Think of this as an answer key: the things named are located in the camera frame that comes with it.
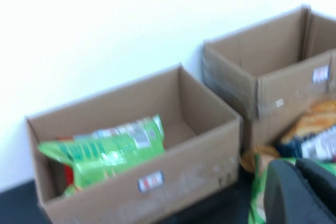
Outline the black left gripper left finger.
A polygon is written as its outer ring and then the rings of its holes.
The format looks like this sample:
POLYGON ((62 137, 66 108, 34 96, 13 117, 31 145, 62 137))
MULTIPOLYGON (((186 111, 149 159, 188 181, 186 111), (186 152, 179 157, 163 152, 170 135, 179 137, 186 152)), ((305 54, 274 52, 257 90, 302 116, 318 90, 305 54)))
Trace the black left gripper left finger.
POLYGON ((288 161, 274 160, 267 169, 264 192, 266 223, 325 223, 325 209, 302 173, 288 161))

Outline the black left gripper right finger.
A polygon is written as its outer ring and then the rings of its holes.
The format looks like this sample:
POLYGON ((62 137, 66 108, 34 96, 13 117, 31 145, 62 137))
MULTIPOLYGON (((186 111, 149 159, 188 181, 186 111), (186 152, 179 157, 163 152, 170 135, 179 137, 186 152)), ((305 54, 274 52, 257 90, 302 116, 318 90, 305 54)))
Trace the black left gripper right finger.
POLYGON ((335 223, 335 164, 317 162, 310 159, 298 159, 299 170, 321 211, 335 223))

